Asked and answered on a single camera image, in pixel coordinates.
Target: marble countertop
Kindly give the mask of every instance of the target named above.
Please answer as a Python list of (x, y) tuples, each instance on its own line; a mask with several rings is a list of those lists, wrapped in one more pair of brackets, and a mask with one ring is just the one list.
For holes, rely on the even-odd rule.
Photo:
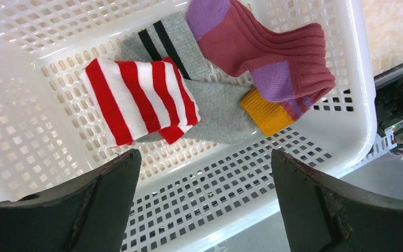
[(373, 74), (403, 63), (403, 0), (362, 0)]

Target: gray sock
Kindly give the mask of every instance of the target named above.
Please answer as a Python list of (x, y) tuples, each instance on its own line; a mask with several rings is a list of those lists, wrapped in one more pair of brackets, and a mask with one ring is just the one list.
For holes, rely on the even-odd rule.
[(121, 43), (122, 60), (131, 60), (132, 51), (146, 62), (170, 56), (185, 79), (203, 80), (211, 73), (181, 12), (154, 23)]
[[(239, 144), (259, 131), (240, 106), (241, 99), (250, 88), (191, 80), (185, 82), (198, 105), (201, 122), (186, 132), (183, 138)], [(136, 142), (155, 142), (162, 139), (155, 132), (137, 139)]]

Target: ribbed sock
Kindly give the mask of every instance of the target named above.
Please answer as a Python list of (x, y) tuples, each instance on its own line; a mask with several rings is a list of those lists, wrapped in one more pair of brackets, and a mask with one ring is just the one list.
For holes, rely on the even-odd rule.
[(211, 73), (181, 12), (164, 18), (124, 40), (121, 43), (121, 59), (128, 60), (131, 52), (147, 62), (169, 56), (185, 79), (203, 80)]
[(256, 88), (242, 99), (240, 105), (267, 137), (293, 124), (303, 115), (286, 101), (276, 103), (265, 100)]
[(308, 109), (335, 86), (319, 24), (273, 33), (237, 0), (193, 0), (187, 21), (206, 58), (234, 77), (250, 70), (268, 101)]
[[(188, 130), (183, 138), (239, 144), (259, 130), (239, 105), (250, 88), (190, 80), (185, 82), (197, 102), (201, 121)], [(159, 134), (153, 133), (139, 138), (137, 142), (162, 139)]]

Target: white plastic basket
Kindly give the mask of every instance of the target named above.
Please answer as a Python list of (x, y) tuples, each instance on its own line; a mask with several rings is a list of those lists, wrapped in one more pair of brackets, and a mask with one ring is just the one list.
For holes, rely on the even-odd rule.
[[(236, 146), (180, 140), (108, 149), (104, 122), (78, 73), (95, 57), (119, 59), (125, 37), (184, 11), (188, 1), (1, 0), (0, 201), (50, 188), (138, 148), (142, 171), (122, 251), (193, 251), (278, 211), (271, 149), (281, 147), (337, 177), (349, 172), (376, 136), (360, 0), (242, 2), (276, 32), (321, 23), (336, 88), (272, 137), (256, 133)], [(211, 68), (206, 81), (252, 83), (247, 74), (234, 79)]]

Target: sock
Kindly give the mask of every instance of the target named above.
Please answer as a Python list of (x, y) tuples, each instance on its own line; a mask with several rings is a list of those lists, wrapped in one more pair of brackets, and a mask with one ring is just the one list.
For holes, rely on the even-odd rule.
[(147, 62), (169, 56), (185, 79), (202, 80), (211, 73), (181, 12), (162, 19), (124, 40), (121, 44), (122, 60), (129, 58), (128, 49)]
[(95, 59), (80, 79), (106, 120), (108, 146), (158, 131), (170, 144), (200, 121), (198, 107), (172, 60)]
[(206, 58), (237, 77), (249, 70), (263, 98), (316, 101), (335, 86), (319, 24), (273, 33), (237, 0), (193, 0), (187, 21)]
[[(259, 130), (239, 105), (250, 91), (248, 87), (185, 80), (199, 107), (201, 122), (188, 130), (183, 138), (239, 144)], [(163, 138), (149, 134), (137, 142), (154, 142)]]
[(121, 44), (121, 60), (122, 61), (138, 61), (138, 62), (147, 62), (138, 54), (134, 53), (130, 48)]

